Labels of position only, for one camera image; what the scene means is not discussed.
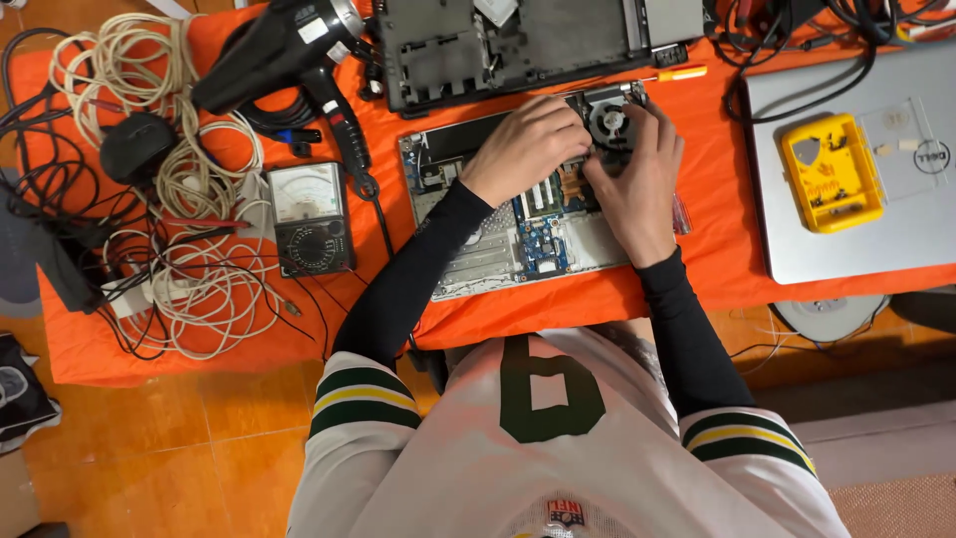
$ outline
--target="left hand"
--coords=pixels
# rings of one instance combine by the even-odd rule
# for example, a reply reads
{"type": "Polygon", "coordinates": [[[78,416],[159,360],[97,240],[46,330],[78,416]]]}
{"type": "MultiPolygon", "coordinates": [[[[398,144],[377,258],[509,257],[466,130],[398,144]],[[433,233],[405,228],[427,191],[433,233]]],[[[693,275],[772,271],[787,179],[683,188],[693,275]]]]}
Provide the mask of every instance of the left hand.
{"type": "Polygon", "coordinates": [[[495,129],[462,173],[462,184],[496,208],[588,152],[591,134],[560,97],[538,96],[495,129]]]}

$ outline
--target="football jersey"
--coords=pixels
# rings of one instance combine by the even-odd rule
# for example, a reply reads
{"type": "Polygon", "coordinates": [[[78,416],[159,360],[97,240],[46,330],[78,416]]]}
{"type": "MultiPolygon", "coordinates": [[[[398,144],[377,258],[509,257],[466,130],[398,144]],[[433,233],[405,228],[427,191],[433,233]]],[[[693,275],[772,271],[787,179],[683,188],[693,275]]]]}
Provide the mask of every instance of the football jersey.
{"type": "Polygon", "coordinates": [[[485,342],[425,420],[392,371],[336,353],[309,435],[295,538],[849,536],[779,415],[678,421],[586,328],[485,342]]]}

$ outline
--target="table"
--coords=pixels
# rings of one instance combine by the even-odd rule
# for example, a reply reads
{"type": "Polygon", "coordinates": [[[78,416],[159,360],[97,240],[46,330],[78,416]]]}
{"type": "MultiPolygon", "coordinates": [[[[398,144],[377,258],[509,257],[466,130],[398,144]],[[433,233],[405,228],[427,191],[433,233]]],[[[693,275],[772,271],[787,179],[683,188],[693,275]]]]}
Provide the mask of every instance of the table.
{"type": "MultiPolygon", "coordinates": [[[[363,13],[368,14],[369,6],[363,13]]],[[[226,36],[241,22],[254,17],[262,7],[229,11],[202,17],[194,22],[189,39],[200,73],[205,73],[226,36]]],[[[778,70],[858,54],[858,49],[832,48],[809,53],[794,53],[763,66],[778,70]]],[[[17,74],[14,93],[19,100],[33,95],[47,76],[49,53],[33,53],[15,59],[17,74]]],[[[681,237],[684,262],[705,309],[725,309],[785,300],[808,301],[875,293],[898,293],[942,285],[956,281],[956,265],[927,267],[897,273],[868,275],[839,280],[809,282],[784,286],[768,278],[761,251],[747,151],[742,129],[722,112],[720,98],[733,69],[716,58],[706,41],[693,46],[692,63],[705,64],[709,74],[677,82],[650,82],[651,98],[668,112],[679,132],[686,138],[684,166],[678,180],[678,191],[694,225],[691,235],[681,237]]],[[[527,96],[509,96],[493,101],[461,106],[433,113],[427,118],[403,121],[387,111],[384,101],[362,102],[356,97],[360,80],[359,63],[348,59],[337,73],[343,93],[349,98],[368,137],[375,165],[372,173],[381,183],[381,203],[389,231],[396,246],[414,232],[408,194],[402,177],[402,166],[396,142],[399,137],[439,125],[457,123],[507,111],[517,107],[527,96]]],[[[649,69],[619,74],[602,82],[649,77],[649,69]]],[[[556,87],[554,91],[596,85],[597,80],[579,81],[556,87]]],[[[324,123],[319,125],[326,140],[331,133],[324,123]]],[[[58,121],[57,131],[75,136],[72,120],[58,121]]],[[[244,159],[245,149],[232,149],[225,141],[210,137],[206,146],[221,161],[244,159]]],[[[270,165],[291,164],[284,145],[265,141],[270,165]]],[[[41,156],[42,147],[33,148],[41,156]]],[[[317,146],[316,160],[336,158],[330,145],[317,146]]],[[[94,161],[95,152],[85,151],[94,161]]],[[[349,209],[353,222],[358,273],[369,280],[385,264],[387,255],[371,205],[349,193],[349,209]]],[[[274,245],[267,243],[274,254],[274,245]]],[[[311,325],[313,334],[321,336],[321,326],[308,297],[294,282],[283,281],[277,274],[268,278],[277,290],[303,309],[298,319],[311,325]]],[[[346,307],[352,304],[363,284],[350,274],[322,278],[329,292],[346,307]]],[[[345,312],[310,282],[328,320],[330,332],[344,319],[345,312]]],[[[41,275],[41,292],[54,379],[57,383],[78,383],[101,386],[133,386],[161,374],[191,370],[261,371],[279,368],[298,361],[316,359],[320,346],[284,325],[248,339],[229,353],[208,361],[191,361],[176,353],[167,353],[152,362],[142,362],[123,354],[99,316],[67,312],[53,289],[41,275]]],[[[477,297],[432,303],[415,329],[415,338],[422,348],[456,347],[489,337],[513,335],[546,327],[588,325],[610,320],[637,318],[646,315],[641,300],[641,286],[628,267],[598,273],[556,279],[534,285],[503,290],[477,297]]]]}

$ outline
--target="hand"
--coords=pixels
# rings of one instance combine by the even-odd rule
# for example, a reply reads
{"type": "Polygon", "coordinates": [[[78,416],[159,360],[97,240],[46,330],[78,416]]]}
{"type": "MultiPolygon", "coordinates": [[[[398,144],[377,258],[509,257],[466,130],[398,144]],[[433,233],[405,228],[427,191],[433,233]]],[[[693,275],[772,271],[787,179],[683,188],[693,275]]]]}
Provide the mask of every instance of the hand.
{"type": "Polygon", "coordinates": [[[631,163],[618,178],[608,177],[597,156],[584,164],[584,175],[614,236],[635,267],[643,269],[674,254],[673,207],[684,139],[661,108],[624,105],[637,129],[631,163]]]}
{"type": "Polygon", "coordinates": [[[584,155],[591,134],[562,98],[538,96],[491,133],[465,167],[462,184],[496,208],[544,181],[561,163],[584,155]]]}

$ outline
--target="screwdriver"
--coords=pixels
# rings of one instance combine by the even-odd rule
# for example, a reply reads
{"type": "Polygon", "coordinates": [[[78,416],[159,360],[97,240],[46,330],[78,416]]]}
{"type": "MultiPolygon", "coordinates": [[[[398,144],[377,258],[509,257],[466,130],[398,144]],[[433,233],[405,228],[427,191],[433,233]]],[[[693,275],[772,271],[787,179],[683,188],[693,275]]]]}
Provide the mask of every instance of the screwdriver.
{"type": "Polygon", "coordinates": [[[669,69],[667,71],[661,71],[657,74],[656,77],[642,78],[641,82],[651,82],[654,80],[656,80],[657,82],[669,82],[671,80],[684,80],[685,78],[703,77],[706,74],[707,74],[707,66],[693,65],[690,67],[682,67],[680,69],[669,69]]]}

